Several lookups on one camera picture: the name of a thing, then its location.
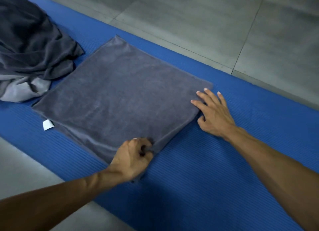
light gray fabric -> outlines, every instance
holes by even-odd
[[[83,54],[70,36],[28,0],[0,0],[0,74],[53,80]]]
[[[42,96],[50,88],[51,81],[38,77],[0,75],[0,100],[23,102]]]
[[[88,57],[33,109],[110,163],[128,139],[149,137],[158,153],[197,115],[190,103],[212,84],[116,36]]]

ribbed blue mat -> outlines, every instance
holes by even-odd
[[[213,82],[239,126],[319,172],[319,112],[50,0],[30,1],[81,44],[86,55],[77,64],[118,34]],[[44,132],[30,104],[0,102],[0,136],[64,180],[106,167],[59,132]],[[196,120],[154,158],[139,183],[120,185],[96,201],[137,230],[301,230],[235,149],[202,132]]]

person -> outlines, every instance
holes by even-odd
[[[237,127],[221,93],[219,99],[208,89],[197,95],[206,103],[191,101],[204,114],[198,119],[200,128],[230,142],[304,230],[319,230],[319,174]],[[144,138],[128,140],[103,171],[0,201],[0,230],[50,230],[99,193],[142,173],[153,154],[141,150],[150,147]]]

clothing label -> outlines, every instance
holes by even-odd
[[[47,119],[46,121],[43,121],[43,129],[44,130],[48,130],[48,129],[53,128],[53,127],[54,127],[54,125],[50,120]]]

hand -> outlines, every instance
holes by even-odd
[[[212,135],[225,138],[227,131],[235,125],[235,121],[230,115],[223,95],[218,92],[218,97],[209,89],[204,89],[205,93],[198,91],[197,95],[202,98],[207,106],[201,101],[192,100],[191,103],[198,107],[204,114],[198,119],[200,128]]]
[[[118,148],[108,169],[120,173],[123,182],[134,179],[146,169],[153,159],[152,152],[143,153],[142,151],[144,148],[150,148],[151,146],[152,144],[146,138],[134,138],[125,141]]]

